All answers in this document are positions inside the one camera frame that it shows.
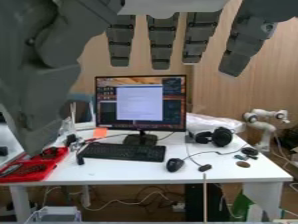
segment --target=computer monitor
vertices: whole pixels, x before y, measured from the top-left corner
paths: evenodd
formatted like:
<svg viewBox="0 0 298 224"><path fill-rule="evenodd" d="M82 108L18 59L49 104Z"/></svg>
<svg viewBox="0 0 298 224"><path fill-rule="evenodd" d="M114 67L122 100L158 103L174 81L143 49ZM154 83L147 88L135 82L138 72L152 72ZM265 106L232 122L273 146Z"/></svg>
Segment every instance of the computer monitor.
<svg viewBox="0 0 298 224"><path fill-rule="evenodd" d="M184 132L187 128L187 75L96 77L96 125L139 130L127 144L155 145L146 131Z"/></svg>

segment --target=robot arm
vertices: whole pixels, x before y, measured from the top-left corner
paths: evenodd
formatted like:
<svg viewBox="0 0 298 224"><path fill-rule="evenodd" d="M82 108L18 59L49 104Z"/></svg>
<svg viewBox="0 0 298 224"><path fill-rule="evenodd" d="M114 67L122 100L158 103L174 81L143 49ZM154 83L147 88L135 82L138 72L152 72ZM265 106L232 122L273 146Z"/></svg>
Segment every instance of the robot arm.
<svg viewBox="0 0 298 224"><path fill-rule="evenodd" d="M127 47L114 32L123 33L124 25L132 31L135 27L130 23L135 24L135 19L131 18L128 24L127 16L126 21L118 21L122 8L126 6L123 15L148 12L148 15L159 17L148 17L152 62L156 68L166 69L171 61L178 19L176 16L163 19L176 12L192 12L184 62L199 61L229 0L127 1L131 3L127 6L126 0L0 1L0 110L30 155L41 153L43 146L58 137L62 125L59 110L80 73L76 60L84 46L116 22L108 32L114 43L111 49L116 62L128 62L134 32L123 35ZM264 40L272 36L276 23L297 16L297 5L297 0L244 0L221 71L240 75ZM120 42L122 49L126 48L123 51L118 50L115 41Z"/></svg>
<svg viewBox="0 0 298 224"><path fill-rule="evenodd" d="M88 40L116 21L122 0L0 1L0 103L27 153L58 137L59 110Z"/></svg>
<svg viewBox="0 0 298 224"><path fill-rule="evenodd" d="M253 109L252 112L248 112L244 115L244 119L247 121L248 126L264 131L263 139L256 144L256 148L263 152L269 151L272 134L277 130L277 128L272 124L259 120L260 118L267 119L269 117L276 118L285 124L291 123L291 121L288 120L288 111L287 110L267 111L263 109Z"/></svg>

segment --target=orange object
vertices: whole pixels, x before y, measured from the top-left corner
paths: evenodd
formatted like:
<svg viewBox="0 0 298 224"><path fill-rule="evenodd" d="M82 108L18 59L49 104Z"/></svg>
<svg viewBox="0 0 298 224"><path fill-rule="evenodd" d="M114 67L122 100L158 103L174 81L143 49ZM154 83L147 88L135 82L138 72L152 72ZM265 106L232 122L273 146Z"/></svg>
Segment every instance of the orange object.
<svg viewBox="0 0 298 224"><path fill-rule="evenodd" d="M96 128L95 132L94 132L94 138L104 138L104 137L107 137L107 132L108 132L107 128Z"/></svg>

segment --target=plastic bag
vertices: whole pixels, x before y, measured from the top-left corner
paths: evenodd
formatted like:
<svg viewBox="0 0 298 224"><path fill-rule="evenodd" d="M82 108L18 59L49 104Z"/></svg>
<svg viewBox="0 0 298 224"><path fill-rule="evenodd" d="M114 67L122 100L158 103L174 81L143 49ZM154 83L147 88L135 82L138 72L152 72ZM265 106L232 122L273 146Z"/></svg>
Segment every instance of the plastic bag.
<svg viewBox="0 0 298 224"><path fill-rule="evenodd" d="M235 130L235 133L244 132L247 124L231 118L219 118L202 114L187 114L187 128L198 131L214 131L219 127Z"/></svg>

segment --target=red container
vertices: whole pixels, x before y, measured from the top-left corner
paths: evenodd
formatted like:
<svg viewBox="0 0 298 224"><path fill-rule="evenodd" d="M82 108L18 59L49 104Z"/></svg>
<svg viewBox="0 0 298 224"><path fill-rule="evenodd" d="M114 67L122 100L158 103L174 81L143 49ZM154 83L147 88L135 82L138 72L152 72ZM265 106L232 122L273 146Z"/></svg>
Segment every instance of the red container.
<svg viewBox="0 0 298 224"><path fill-rule="evenodd" d="M0 173L17 164L23 165L13 174L0 178L0 183L42 181L57 168L55 161L17 161L0 169Z"/></svg>
<svg viewBox="0 0 298 224"><path fill-rule="evenodd" d="M50 154L51 148L46 149L43 153L45 155ZM38 155L31 158L31 161L55 161L57 163L59 163L67 155L68 155L68 148L62 147L58 149L58 155L55 156L55 158L47 158L47 157L43 157L42 155Z"/></svg>

